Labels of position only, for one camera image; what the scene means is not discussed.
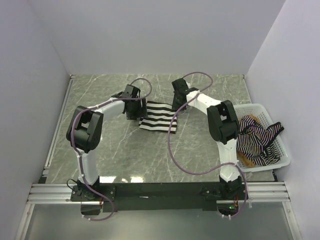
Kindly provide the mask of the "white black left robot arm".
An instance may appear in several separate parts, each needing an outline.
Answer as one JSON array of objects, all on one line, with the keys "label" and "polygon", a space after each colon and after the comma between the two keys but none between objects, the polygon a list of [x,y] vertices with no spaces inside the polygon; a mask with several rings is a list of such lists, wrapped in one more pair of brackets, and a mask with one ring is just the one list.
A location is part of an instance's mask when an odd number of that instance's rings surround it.
[{"label": "white black left robot arm", "polygon": [[138,120],[147,115],[146,98],[132,84],[96,106],[76,107],[69,124],[66,139],[75,151],[78,165],[77,190],[74,194],[94,201],[100,196],[96,148],[101,141],[106,120],[125,114],[127,120]]}]

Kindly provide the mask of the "purple striped tank top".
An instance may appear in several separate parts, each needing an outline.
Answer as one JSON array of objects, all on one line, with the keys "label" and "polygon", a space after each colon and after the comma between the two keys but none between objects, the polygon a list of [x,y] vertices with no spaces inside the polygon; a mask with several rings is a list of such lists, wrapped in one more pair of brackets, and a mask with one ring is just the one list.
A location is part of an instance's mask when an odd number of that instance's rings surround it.
[{"label": "purple striped tank top", "polygon": [[260,154],[256,159],[256,161],[258,162],[256,166],[265,167],[278,163],[281,159],[281,155],[277,150],[274,141],[276,140],[277,136],[284,130],[283,125],[280,122],[276,122],[265,128],[260,122],[259,126],[256,126],[252,129],[255,133],[256,140],[261,146]]}]

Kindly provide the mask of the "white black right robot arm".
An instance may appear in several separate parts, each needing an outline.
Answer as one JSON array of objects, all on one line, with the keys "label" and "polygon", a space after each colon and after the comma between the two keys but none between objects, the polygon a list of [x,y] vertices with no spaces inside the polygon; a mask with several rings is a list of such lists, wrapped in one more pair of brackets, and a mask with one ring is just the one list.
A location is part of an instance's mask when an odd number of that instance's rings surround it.
[{"label": "white black right robot arm", "polygon": [[183,110],[189,105],[206,114],[210,136],[216,141],[219,151],[219,195],[226,200],[232,199],[242,186],[236,150],[240,124],[232,102],[216,100],[195,87],[190,88],[183,78],[171,84],[174,110]]}]

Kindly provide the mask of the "black white striped tank top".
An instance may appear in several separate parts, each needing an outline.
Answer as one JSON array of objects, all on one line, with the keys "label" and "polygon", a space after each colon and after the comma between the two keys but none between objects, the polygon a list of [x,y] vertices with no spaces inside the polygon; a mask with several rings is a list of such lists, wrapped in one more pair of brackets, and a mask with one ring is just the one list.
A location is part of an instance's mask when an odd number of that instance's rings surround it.
[{"label": "black white striped tank top", "polygon": [[167,133],[175,111],[172,105],[150,101],[146,103],[147,117],[141,117],[139,128],[151,132]]}]

